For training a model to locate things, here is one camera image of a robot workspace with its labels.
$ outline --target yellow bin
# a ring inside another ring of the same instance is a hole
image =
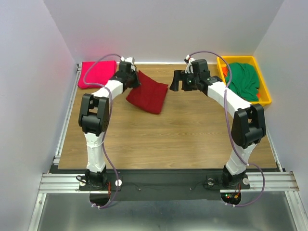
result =
[[[243,64],[250,64],[254,66],[260,82],[260,88],[259,88],[259,94],[260,98],[258,102],[251,102],[252,104],[259,103],[262,106],[265,106],[267,104],[271,103],[271,97],[268,88],[265,85],[265,81],[263,79],[263,76],[261,74],[261,71],[259,69],[259,66],[256,62],[256,59],[254,56],[223,56],[223,58],[229,63],[243,63]],[[226,67],[225,63],[222,59],[217,58],[217,68],[220,75],[220,78],[226,83],[225,76],[223,75],[222,68]]]

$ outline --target gray wall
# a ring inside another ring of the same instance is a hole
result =
[[[183,62],[198,50],[253,54],[283,2],[44,1],[77,62],[110,52],[142,62]]]
[[[0,230],[28,228],[55,152],[73,60],[42,0],[0,1]]]
[[[285,0],[255,56],[272,96],[267,127],[308,209],[308,2]]]

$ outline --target red towel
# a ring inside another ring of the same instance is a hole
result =
[[[78,86],[81,89],[85,88],[99,88],[97,85],[87,85],[83,82],[83,77],[87,70],[94,64],[95,62],[82,62],[81,75],[78,81]],[[116,72],[116,61],[101,61],[98,62],[88,73],[86,82],[87,83],[100,83],[106,84],[108,80],[114,75]]]
[[[168,84],[158,83],[141,71],[138,78],[141,85],[130,91],[126,97],[127,101],[146,112],[159,114],[163,108]]]

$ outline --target wooden tabletop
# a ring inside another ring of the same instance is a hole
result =
[[[152,79],[171,84],[174,70],[185,65],[138,65]],[[211,75],[218,75],[215,65]],[[86,141],[78,125],[81,97],[96,89],[77,90],[59,169],[85,169]],[[160,115],[145,112],[126,101],[129,90],[114,100],[105,147],[116,168],[223,168],[231,154],[223,108],[199,91],[168,91]],[[276,167],[267,137],[250,161]]]

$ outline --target green cloth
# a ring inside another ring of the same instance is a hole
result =
[[[232,82],[229,85],[235,94],[247,101],[259,101],[257,94],[260,82],[255,68],[250,64],[229,64],[232,71]]]

